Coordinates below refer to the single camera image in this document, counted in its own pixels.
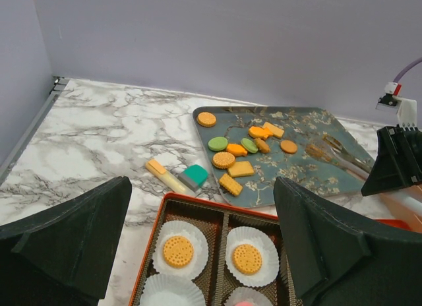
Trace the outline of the round biscuit cookie front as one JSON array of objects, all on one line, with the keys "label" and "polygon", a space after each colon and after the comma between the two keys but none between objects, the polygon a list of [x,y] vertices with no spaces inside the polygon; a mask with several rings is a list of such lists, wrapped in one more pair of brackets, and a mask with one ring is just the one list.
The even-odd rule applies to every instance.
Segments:
[{"label": "round biscuit cookie front", "polygon": [[232,253],[232,261],[236,269],[245,275],[256,274],[262,267],[260,251],[247,243],[236,246]]}]

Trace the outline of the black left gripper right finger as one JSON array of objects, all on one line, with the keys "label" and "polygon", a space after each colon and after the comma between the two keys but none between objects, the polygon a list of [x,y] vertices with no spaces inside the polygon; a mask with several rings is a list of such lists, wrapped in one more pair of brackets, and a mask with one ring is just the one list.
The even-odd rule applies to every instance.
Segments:
[{"label": "black left gripper right finger", "polygon": [[420,305],[421,234],[382,224],[277,177],[274,202],[304,305]]}]

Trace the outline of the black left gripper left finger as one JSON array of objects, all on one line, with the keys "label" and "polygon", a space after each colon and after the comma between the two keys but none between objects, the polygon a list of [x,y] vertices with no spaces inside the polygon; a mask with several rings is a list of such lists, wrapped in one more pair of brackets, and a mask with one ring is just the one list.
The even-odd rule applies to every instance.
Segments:
[{"label": "black left gripper left finger", "polygon": [[2,305],[97,305],[131,199],[128,177],[1,226]]}]

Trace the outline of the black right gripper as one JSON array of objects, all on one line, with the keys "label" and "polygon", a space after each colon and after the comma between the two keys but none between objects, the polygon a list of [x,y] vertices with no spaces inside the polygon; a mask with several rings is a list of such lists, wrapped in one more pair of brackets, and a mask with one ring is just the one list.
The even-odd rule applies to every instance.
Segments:
[{"label": "black right gripper", "polygon": [[377,131],[378,155],[361,194],[375,195],[421,184],[421,131],[386,126]]}]

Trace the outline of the orange cookie tin box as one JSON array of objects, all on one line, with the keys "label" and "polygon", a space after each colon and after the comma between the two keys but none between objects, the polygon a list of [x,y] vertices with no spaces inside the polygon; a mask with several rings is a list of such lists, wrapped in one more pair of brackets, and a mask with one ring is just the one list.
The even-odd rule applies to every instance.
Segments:
[{"label": "orange cookie tin box", "polygon": [[191,280],[203,293],[206,305],[224,305],[224,301],[234,289],[252,288],[244,286],[235,279],[226,265],[227,235],[233,228],[241,226],[256,228],[265,233],[275,245],[280,261],[280,270],[276,279],[266,286],[252,289],[265,295],[272,305],[302,304],[295,296],[277,217],[168,193],[159,207],[130,305],[139,305],[146,280],[150,276],[159,274],[152,265],[152,255],[156,248],[158,234],[164,223],[175,220],[193,224],[205,235],[208,242],[208,261],[205,269],[196,279]]}]

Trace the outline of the pink round macaron cookie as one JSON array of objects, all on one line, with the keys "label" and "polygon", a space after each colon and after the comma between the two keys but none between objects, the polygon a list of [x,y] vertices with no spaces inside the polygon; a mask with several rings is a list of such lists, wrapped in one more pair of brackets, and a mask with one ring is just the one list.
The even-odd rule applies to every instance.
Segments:
[{"label": "pink round macaron cookie", "polygon": [[255,304],[250,301],[240,301],[236,303],[234,306],[255,306]]}]

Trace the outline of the silver metal tongs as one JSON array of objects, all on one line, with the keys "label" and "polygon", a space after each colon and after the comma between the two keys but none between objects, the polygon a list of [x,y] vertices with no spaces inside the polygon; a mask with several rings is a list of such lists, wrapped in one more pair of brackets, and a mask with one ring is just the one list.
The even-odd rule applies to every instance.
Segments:
[{"label": "silver metal tongs", "polygon": [[[323,135],[321,139],[311,140],[305,147],[306,153],[320,161],[336,166],[355,178],[366,181],[372,167],[349,153],[342,143],[333,136]],[[421,216],[421,196],[416,192],[396,191],[378,194],[378,197],[388,206],[409,210]]]}]

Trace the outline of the orange tin lid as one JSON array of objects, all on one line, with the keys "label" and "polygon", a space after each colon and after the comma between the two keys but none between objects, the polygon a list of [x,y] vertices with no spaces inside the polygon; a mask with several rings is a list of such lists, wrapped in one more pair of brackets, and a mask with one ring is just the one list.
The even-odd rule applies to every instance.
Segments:
[{"label": "orange tin lid", "polygon": [[391,232],[392,230],[402,230],[402,231],[412,231],[411,227],[402,220],[397,219],[375,219],[377,223],[382,225],[379,229],[382,230],[384,233]]}]

